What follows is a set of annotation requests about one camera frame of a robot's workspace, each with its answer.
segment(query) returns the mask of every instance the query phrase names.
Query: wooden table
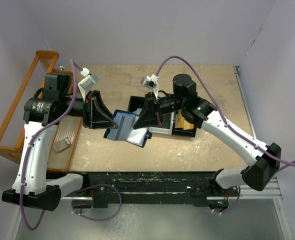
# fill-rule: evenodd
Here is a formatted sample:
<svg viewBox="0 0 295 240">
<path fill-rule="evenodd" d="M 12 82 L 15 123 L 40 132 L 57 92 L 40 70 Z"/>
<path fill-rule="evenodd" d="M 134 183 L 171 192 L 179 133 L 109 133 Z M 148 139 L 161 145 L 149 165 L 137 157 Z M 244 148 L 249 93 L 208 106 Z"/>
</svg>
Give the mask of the wooden table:
<svg viewBox="0 0 295 240">
<path fill-rule="evenodd" d="M 130 96 L 144 96 L 142 76 L 151 76 L 157 65 L 86 66 L 99 77 L 95 89 L 113 113 L 127 110 Z M 240 88 L 230 65 L 198 65 L 196 71 L 219 103 L 225 116 L 251 134 Z M 187 73 L 197 84 L 198 95 L 209 100 L 192 71 L 183 65 L 166 65 L 159 74 L 160 90 L 172 93 L 172 79 Z M 145 148 L 103 138 L 105 130 L 81 128 L 70 171 L 216 171 L 241 166 L 244 162 L 211 134 L 198 129 L 194 138 L 153 134 Z"/>
</svg>

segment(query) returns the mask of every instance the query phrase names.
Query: black metal base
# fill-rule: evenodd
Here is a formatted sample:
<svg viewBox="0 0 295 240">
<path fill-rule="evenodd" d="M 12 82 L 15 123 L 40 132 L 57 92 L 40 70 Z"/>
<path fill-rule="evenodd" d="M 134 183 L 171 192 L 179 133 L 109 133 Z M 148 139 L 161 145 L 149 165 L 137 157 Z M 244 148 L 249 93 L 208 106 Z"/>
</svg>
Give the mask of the black metal base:
<svg viewBox="0 0 295 240">
<path fill-rule="evenodd" d="M 189 204 L 207 207 L 207 197 L 224 197 L 226 190 L 212 184 L 216 172 L 86 172 L 83 188 L 97 184 L 114 186 L 122 196 L 123 204 Z M 48 179 L 64 174 L 48 173 Z M 107 208 L 118 204 L 119 197 L 113 189 L 95 188 L 93 208 Z M 229 196 L 237 196 L 233 188 Z M 72 193 L 68 197 L 91 197 L 89 191 Z"/>
<path fill-rule="evenodd" d="M 38 195 L 24 195 L 23 205 L 34 209 L 54 211 L 59 205 L 61 190 L 58 185 L 46 186 L 46 191 Z M 10 189 L 2 193 L 2 201 L 10 204 L 20 205 L 20 193 Z"/>
</svg>

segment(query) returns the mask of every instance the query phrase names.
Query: white backdrop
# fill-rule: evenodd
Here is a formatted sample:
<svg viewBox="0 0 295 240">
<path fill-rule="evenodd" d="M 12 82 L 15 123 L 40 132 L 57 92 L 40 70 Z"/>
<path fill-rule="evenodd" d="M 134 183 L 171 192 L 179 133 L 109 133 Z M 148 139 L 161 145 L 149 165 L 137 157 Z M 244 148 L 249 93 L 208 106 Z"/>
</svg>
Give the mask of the white backdrop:
<svg viewBox="0 0 295 240">
<path fill-rule="evenodd" d="M 61 63 L 239 65 L 275 0 L 26 0 Z"/>
<path fill-rule="evenodd" d="M 0 0 L 0 126 L 39 49 L 47 45 L 29 9 L 21 0 Z M 21 118 L 14 121 L 22 126 Z M 0 240 L 6 239 L 14 212 L 14 205 L 1 201 L 2 192 L 12 187 L 18 169 L 0 156 Z"/>
<path fill-rule="evenodd" d="M 276 142 L 282 159 L 295 159 L 295 1 L 277 0 L 240 67 L 240 79 L 258 138 Z M 295 168 L 278 174 L 295 236 Z"/>
</svg>

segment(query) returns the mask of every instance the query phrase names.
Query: purple cable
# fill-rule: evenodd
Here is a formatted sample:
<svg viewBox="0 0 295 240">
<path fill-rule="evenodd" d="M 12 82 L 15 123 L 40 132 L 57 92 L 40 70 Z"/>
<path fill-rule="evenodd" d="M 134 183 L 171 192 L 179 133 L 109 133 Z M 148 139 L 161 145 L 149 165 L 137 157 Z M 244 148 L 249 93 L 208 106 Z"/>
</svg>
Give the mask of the purple cable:
<svg viewBox="0 0 295 240">
<path fill-rule="evenodd" d="M 70 59 L 70 64 L 72 67 L 72 73 L 73 73 L 73 95 L 72 95 L 72 100 L 70 105 L 68 106 L 68 108 L 66 109 L 66 111 L 56 120 L 54 120 L 53 122 L 51 122 L 50 124 L 46 125 L 45 127 L 43 127 L 42 129 L 40 129 L 39 131 L 36 132 L 36 134 L 33 135 L 33 137 L 31 138 L 31 140 L 29 141 L 29 145 L 32 146 L 32 144 L 35 142 L 36 138 L 38 137 L 38 135 L 40 133 L 42 133 L 43 131 L 45 131 L 46 129 L 50 128 L 51 126 L 53 126 L 54 124 L 57 124 L 59 121 L 61 121 L 66 115 L 68 115 L 68 113 L 70 112 L 70 110 L 73 107 L 74 102 L 77 99 L 77 89 L 78 89 L 78 80 L 77 80 L 77 73 L 76 73 L 76 69 L 75 69 L 75 65 L 76 63 Z M 38 226 L 40 225 L 40 222 L 42 220 L 42 217 L 44 215 L 45 210 L 42 211 L 41 215 L 39 216 L 39 219 L 35 225 L 35 227 L 31 227 L 30 224 L 28 223 L 25 211 L 24 211 L 24 203 L 23 203 L 23 197 L 24 197 L 24 187 L 25 187 L 25 179 L 26 179 L 26 173 L 27 173 L 27 166 L 28 166 L 28 159 L 30 156 L 30 152 L 31 152 L 31 147 L 28 147 L 24 156 L 24 160 L 23 160 L 23 166 L 22 166 L 22 173 L 21 173 L 21 188 L 20 188 L 20 192 L 19 192 L 19 207 L 20 207 L 20 212 L 21 212 L 21 216 L 22 216 L 22 220 L 23 223 L 25 224 L 25 226 L 30 230 L 30 231 L 34 231 L 38 228 Z"/>
<path fill-rule="evenodd" d="M 121 194 L 115 187 L 113 187 L 111 185 L 108 185 L 108 184 L 105 184 L 105 183 L 102 183 L 102 184 L 97 184 L 97 185 L 93 185 L 93 186 L 89 186 L 89 187 L 77 190 L 77 191 L 75 191 L 75 193 L 84 192 L 84 191 L 87 191 L 87 190 L 100 188 L 100 187 L 109 187 L 109 188 L 113 189 L 118 195 L 118 198 L 119 198 L 118 209 L 116 210 L 116 212 L 112 216 L 109 216 L 109 217 L 106 217 L 106 218 L 93 218 L 93 217 L 85 216 L 85 215 L 81 214 L 80 212 L 75 211 L 74 206 L 73 206 L 73 201 L 72 201 L 71 202 L 71 207 L 72 207 L 73 213 L 75 213 L 76 215 L 78 215 L 78 216 L 80 216 L 82 218 L 92 220 L 92 221 L 96 221 L 96 222 L 103 222 L 103 221 L 107 221 L 107 220 L 110 220 L 110 219 L 114 218 L 119 213 L 119 211 L 121 210 L 121 206 L 122 206 Z"/>
<path fill-rule="evenodd" d="M 227 122 L 226 118 L 224 117 L 224 114 L 219 106 L 219 104 L 217 103 L 217 101 L 214 99 L 214 97 L 212 96 L 212 94 L 209 92 L 208 88 L 206 87 L 206 85 L 204 84 L 204 82 L 202 81 L 202 79 L 200 78 L 200 76 L 198 75 L 198 73 L 196 72 L 196 70 L 192 67 L 192 65 L 190 63 L 188 63 L 184 58 L 180 57 L 180 56 L 169 56 L 168 58 L 166 58 L 161 65 L 158 67 L 155 75 L 158 76 L 162 67 L 164 66 L 164 64 L 170 60 L 170 59 L 179 59 L 182 62 L 184 62 L 191 70 L 192 72 L 195 74 L 196 78 L 199 80 L 199 82 L 201 83 L 202 87 L 204 88 L 204 90 L 206 91 L 207 95 L 209 96 L 209 98 L 212 100 L 212 102 L 214 103 L 214 105 L 216 106 L 223 122 L 225 123 L 225 125 L 238 137 L 240 137 L 241 139 L 243 139 L 244 141 L 248 142 L 249 144 L 251 144 L 253 147 L 256 146 L 256 144 L 254 142 L 252 142 L 251 140 L 247 139 L 245 136 L 243 136 L 242 134 L 238 133 L 233 127 L 230 126 L 230 124 Z M 257 147 L 257 149 L 259 149 L 261 152 L 263 152 L 264 154 L 266 154 L 267 156 L 269 156 L 270 158 L 272 158 L 275 161 L 281 162 L 283 164 L 286 164 L 288 166 L 293 166 L 295 167 L 295 160 L 292 162 L 289 161 L 285 161 L 282 160 L 276 156 L 273 156 L 272 154 L 268 153 L 266 150 L 264 150 L 263 148 L 261 148 L 260 146 Z"/>
<path fill-rule="evenodd" d="M 76 63 L 75 61 L 73 61 L 73 65 L 74 65 L 78 70 L 80 70 L 80 71 L 83 70 L 83 68 L 80 67 L 79 65 L 77 65 L 77 63 Z"/>
<path fill-rule="evenodd" d="M 237 198 L 236 198 L 236 200 L 235 200 L 235 202 L 232 204 L 232 206 L 230 206 L 228 209 L 226 209 L 226 210 L 224 210 L 224 211 L 221 211 L 220 213 L 221 214 L 226 214 L 226 213 L 228 213 L 229 211 L 231 211 L 232 209 L 234 209 L 235 208 L 235 206 L 238 204 L 238 202 L 239 202 L 239 200 L 240 200 L 240 196 L 241 196 L 241 188 L 238 186 L 237 187 L 237 191 L 238 191 L 238 193 L 237 193 Z"/>
</svg>

